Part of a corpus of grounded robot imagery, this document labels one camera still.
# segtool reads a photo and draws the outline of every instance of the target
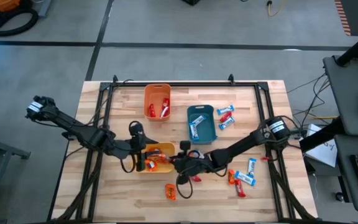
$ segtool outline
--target yellow bin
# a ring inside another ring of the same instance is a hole
[[[174,156],[175,155],[175,146],[170,142],[160,142],[157,144],[147,144],[146,148],[142,150],[142,152],[147,152],[150,149],[160,149],[162,154],[166,156]],[[146,167],[145,170],[140,171],[140,173],[167,173],[173,170],[174,166],[171,163],[162,164],[160,162],[157,163],[157,169],[153,172],[150,172]]]

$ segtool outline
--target black metal frame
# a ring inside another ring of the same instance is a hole
[[[253,87],[255,90],[255,97],[256,97],[256,102],[257,102],[257,106],[258,106],[260,120],[263,121],[265,119],[262,97],[260,94],[261,90],[264,91],[264,93],[265,93],[268,115],[269,115],[269,117],[274,116],[273,105],[272,105],[272,101],[270,98],[269,86],[268,86],[267,82],[235,82],[233,75],[230,75],[228,78],[228,81],[220,81],[220,82],[125,82],[125,83],[120,82],[119,84],[117,84],[117,78],[115,77],[113,82],[100,83],[98,101],[97,101],[95,110],[96,111],[99,110],[101,103],[103,101],[103,95],[104,95],[105,91],[108,91],[107,96],[111,95],[111,97],[107,100],[107,103],[106,103],[106,107],[105,107],[105,111],[104,111],[103,126],[108,126],[109,113],[110,113],[110,108],[111,108],[111,103],[112,103],[112,98],[113,98],[112,92],[113,92],[114,88],[117,88],[118,86],[120,88],[135,87],[135,86],[145,87],[146,85],[154,84],[154,83],[167,83],[170,86],[244,86],[244,87]],[[100,118],[100,111],[99,111],[99,113],[96,114],[96,116],[94,118],[94,120],[95,120],[95,122],[93,123],[94,126],[98,125],[98,122],[96,122],[96,121],[99,120],[99,118]],[[267,156],[270,156],[270,157],[272,156],[272,150],[268,146],[266,147],[266,153],[267,153]],[[86,222],[92,222],[92,220],[93,220],[94,207],[95,207],[96,196],[97,196],[97,192],[98,192],[98,182],[99,182],[99,175],[100,175],[103,153],[100,153],[100,152],[98,153],[97,159],[96,159],[96,164],[94,166],[92,174],[90,175],[91,161],[92,161],[93,154],[94,154],[94,152],[89,150],[86,155],[83,180],[81,183],[81,191],[79,192],[76,199],[69,207],[71,209],[71,211],[70,211],[71,214],[73,214],[74,210],[77,210],[75,219],[74,220],[66,220],[67,222],[65,222],[65,223],[70,223],[70,222],[86,223]],[[285,170],[285,164],[284,164],[284,159],[283,159],[282,153],[278,152],[277,157],[278,157],[278,164],[280,166],[280,174],[282,176],[284,183],[288,186],[288,177],[287,177],[287,172]],[[272,168],[272,166],[269,166],[268,168],[269,168],[270,173],[272,173],[273,169],[275,169],[275,168]],[[278,221],[280,222],[280,220],[285,219],[283,217],[282,204],[280,201],[280,193],[278,191],[277,181],[273,177],[270,177],[270,179],[272,182],[272,190],[273,190],[273,197],[274,197],[274,201],[275,201],[277,218],[278,218]],[[86,192],[89,190],[90,185],[92,185],[92,190],[91,190],[91,198],[90,198],[90,203],[89,203],[89,208],[88,208],[88,214],[87,214],[86,218],[83,218],[84,197],[85,197]],[[56,196],[57,196],[57,190],[55,191],[55,195],[53,196],[53,201],[51,204],[48,221],[51,219],[51,216],[52,216]],[[284,195],[284,196],[286,198],[289,219],[291,219],[291,220],[295,219],[295,211],[294,211],[293,205],[289,201],[288,197],[286,195]]]

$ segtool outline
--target orange vacuum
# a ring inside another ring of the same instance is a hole
[[[0,37],[16,35],[31,29],[38,21],[37,11],[32,9],[31,0],[0,0],[0,28],[13,17],[30,13],[32,17],[30,21],[21,27],[13,30],[0,31]]]

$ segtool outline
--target wooden table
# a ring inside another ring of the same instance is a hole
[[[95,111],[99,84],[100,82],[84,83],[76,119],[84,123],[91,119]],[[275,115],[291,116],[284,82],[268,81],[268,85]],[[191,105],[207,104],[216,109],[232,104],[236,109],[233,114],[236,122],[224,131],[218,128],[219,116],[214,114],[218,138],[212,145],[192,147],[192,149],[200,149],[201,152],[228,147],[246,137],[259,124],[255,90],[251,87],[173,87],[171,94],[172,115],[170,119],[163,123],[152,123],[143,115],[144,88],[118,88],[113,94],[109,120],[111,130],[117,134],[116,139],[129,139],[128,125],[131,121],[138,120],[143,124],[149,138],[160,142],[170,141],[174,143],[176,152],[178,152],[180,150],[179,142],[188,139],[186,110]],[[79,146],[77,142],[71,142],[68,153]],[[65,161],[53,218],[61,215],[80,191],[86,152],[86,149],[79,151]],[[243,183],[247,194],[246,198],[237,197],[235,187],[227,184],[227,177],[200,174],[202,182],[193,184],[192,198],[183,199],[177,195],[176,201],[167,200],[164,189],[165,184],[175,183],[178,175],[175,171],[166,174],[139,174],[136,172],[127,174],[121,169],[118,159],[113,156],[104,156],[93,221],[277,221],[269,169],[267,163],[260,159],[264,154],[264,146],[254,147],[234,158],[229,165],[230,169],[246,172],[248,158],[257,159],[255,186],[251,187]],[[288,147],[284,150],[283,156],[291,190],[307,211],[316,216],[316,208],[301,151],[294,147]],[[190,192],[189,185],[180,187],[185,195]],[[280,193],[284,215],[288,217],[284,194]],[[86,200],[85,208],[87,208],[88,202],[89,200]]]

